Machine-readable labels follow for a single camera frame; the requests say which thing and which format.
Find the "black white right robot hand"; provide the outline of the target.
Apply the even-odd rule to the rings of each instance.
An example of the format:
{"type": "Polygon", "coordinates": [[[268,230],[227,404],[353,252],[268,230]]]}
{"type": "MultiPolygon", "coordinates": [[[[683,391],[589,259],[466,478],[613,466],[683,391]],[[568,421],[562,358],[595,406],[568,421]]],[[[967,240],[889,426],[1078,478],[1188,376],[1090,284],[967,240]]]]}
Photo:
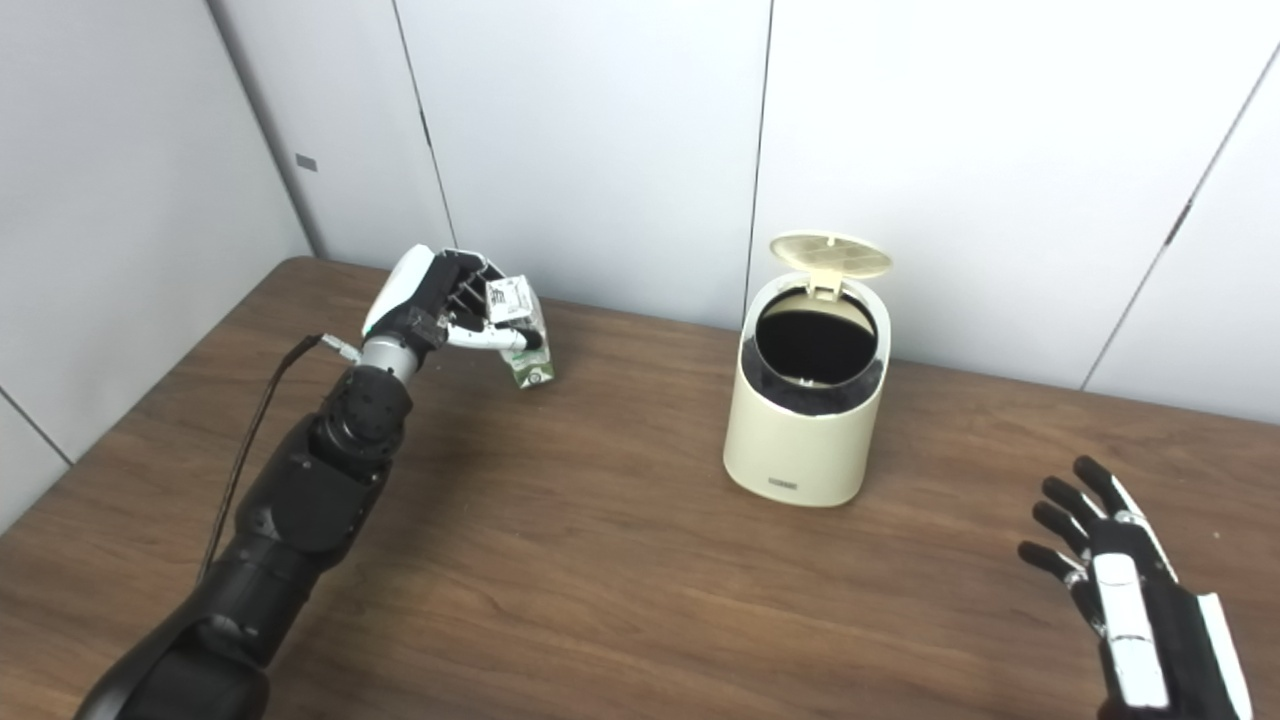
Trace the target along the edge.
{"type": "Polygon", "coordinates": [[[1082,455],[1074,483],[1042,480],[1032,515],[1065,547],[1024,541],[1096,634],[1100,719],[1252,719],[1254,706],[1219,594],[1189,591],[1147,514],[1105,465],[1082,455]]]}

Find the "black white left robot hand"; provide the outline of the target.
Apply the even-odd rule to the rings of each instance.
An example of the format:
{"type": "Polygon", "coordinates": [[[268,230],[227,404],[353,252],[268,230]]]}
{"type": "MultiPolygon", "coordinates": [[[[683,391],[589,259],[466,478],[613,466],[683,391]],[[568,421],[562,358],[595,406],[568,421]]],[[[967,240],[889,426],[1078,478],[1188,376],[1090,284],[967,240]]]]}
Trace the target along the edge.
{"type": "Polygon", "coordinates": [[[480,252],[416,245],[392,269],[370,307],[365,341],[388,337],[417,359],[444,346],[541,351],[547,332],[532,319],[534,293],[480,252]]]}

